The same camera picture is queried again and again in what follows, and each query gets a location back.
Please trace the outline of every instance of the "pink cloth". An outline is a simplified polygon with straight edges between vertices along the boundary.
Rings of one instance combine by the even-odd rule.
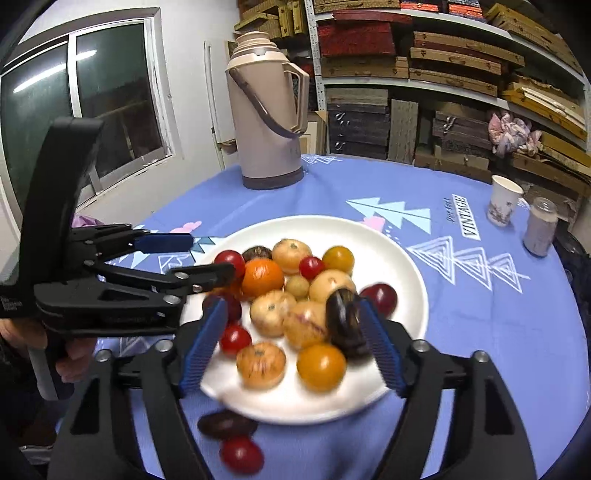
[[[533,157],[538,153],[542,132],[531,131],[531,124],[521,118],[513,118],[506,112],[502,118],[493,114],[488,124],[488,135],[493,143],[492,152],[503,158],[508,153],[519,151]]]
[[[96,218],[87,217],[86,215],[74,215],[74,220],[72,221],[72,228],[96,225],[104,225],[104,223]]]

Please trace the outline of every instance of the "small round fruit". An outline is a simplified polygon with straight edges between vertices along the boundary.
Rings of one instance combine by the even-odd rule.
[[[246,263],[242,292],[249,298],[256,298],[271,290],[281,290],[285,276],[281,267],[268,258],[255,258]]]
[[[291,293],[271,290],[252,302],[252,324],[263,336],[280,337],[283,335],[283,320],[295,305],[296,298]]]
[[[386,318],[394,313],[398,305],[398,294],[387,283],[376,283],[365,287],[359,295],[370,299],[376,310]]]
[[[220,448],[222,462],[238,475],[254,475],[265,464],[261,449],[248,437],[225,440]]]
[[[250,262],[250,260],[254,260],[255,258],[268,258],[271,260],[273,257],[270,249],[257,245],[256,247],[250,247],[248,250],[245,250],[242,258],[245,262]]]
[[[251,334],[239,325],[228,325],[220,338],[220,349],[227,356],[236,356],[251,344]]]
[[[207,295],[202,304],[203,313],[209,310],[217,299],[226,300],[228,306],[228,323],[240,323],[242,320],[242,305],[238,299],[227,290]]]
[[[347,360],[342,352],[328,343],[317,343],[297,356],[297,372],[302,383],[317,393],[338,387],[345,376]]]
[[[282,268],[286,275],[299,273],[300,262],[303,258],[312,255],[312,250],[304,242],[284,238],[273,247],[273,260]]]
[[[300,262],[300,275],[306,280],[314,280],[326,267],[318,257],[305,257]]]
[[[345,247],[331,247],[322,256],[322,261],[327,269],[341,270],[347,275],[353,273],[353,266],[355,265],[355,257],[351,250]]]
[[[353,293],[357,292],[353,280],[346,273],[341,270],[324,270],[310,285],[310,300],[325,304],[330,294],[340,288],[346,288]]]
[[[285,291],[291,293],[296,300],[306,300],[308,298],[308,291],[310,290],[310,282],[301,275],[294,275],[289,277],[285,283]]]
[[[246,262],[242,258],[242,255],[234,250],[224,250],[216,255],[213,259],[213,263],[231,263],[236,269],[234,278],[242,278],[244,275],[244,268]]]
[[[236,367],[246,388],[266,390],[285,375],[285,352],[271,342],[259,342],[238,352]]]
[[[324,342],[328,335],[325,306],[315,301],[298,302],[283,320],[283,333],[295,350]]]
[[[220,410],[204,415],[197,422],[202,435],[214,440],[250,437],[256,432],[258,422],[247,419],[230,410]]]

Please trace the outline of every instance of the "blue tablecloth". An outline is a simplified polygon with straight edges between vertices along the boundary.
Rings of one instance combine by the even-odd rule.
[[[515,399],[530,438],[538,476],[558,458],[587,410],[589,369],[583,326],[554,249],[544,259],[522,246],[528,208],[505,229],[486,219],[491,187],[463,177],[380,161],[304,156],[306,176],[287,188],[253,191],[237,167],[218,174],[162,208],[141,226],[185,231],[193,251],[117,260],[165,272],[199,257],[237,230],[288,215],[332,215],[365,222],[410,254],[427,286],[426,338],[440,351],[490,353]],[[143,351],[154,339],[103,339],[118,355]],[[141,394],[131,393],[146,469],[162,475]],[[188,423],[216,480],[233,478],[219,444],[203,438],[199,417],[221,405],[197,393],[182,400]],[[440,466],[452,395],[444,395],[424,475]],[[365,480],[372,476],[403,402],[387,394],[366,410],[315,426],[263,424],[254,440],[265,453],[260,480]]]

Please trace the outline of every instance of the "thermos lid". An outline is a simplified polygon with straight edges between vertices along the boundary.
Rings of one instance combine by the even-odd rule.
[[[232,53],[232,58],[239,57],[247,53],[255,53],[257,55],[264,55],[268,51],[279,51],[277,45],[269,39],[269,34],[266,32],[249,32],[240,35],[236,39],[238,46]]]

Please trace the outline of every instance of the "red box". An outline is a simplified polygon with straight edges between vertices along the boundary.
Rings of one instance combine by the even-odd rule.
[[[328,24],[318,27],[320,51],[325,57],[340,55],[396,55],[388,22]]]

